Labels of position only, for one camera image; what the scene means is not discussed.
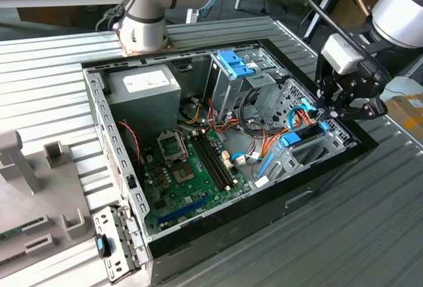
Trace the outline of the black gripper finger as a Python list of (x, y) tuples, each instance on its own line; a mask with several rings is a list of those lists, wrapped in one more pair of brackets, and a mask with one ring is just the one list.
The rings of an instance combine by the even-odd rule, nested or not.
[(341, 120), (373, 120), (386, 115), (387, 111), (387, 106), (380, 96), (370, 99), (348, 97), (340, 108), (335, 109), (333, 106), (329, 116)]
[(315, 107), (323, 111), (323, 116), (341, 118), (343, 89), (339, 85), (339, 74), (326, 59), (317, 60), (315, 84), (317, 100)]

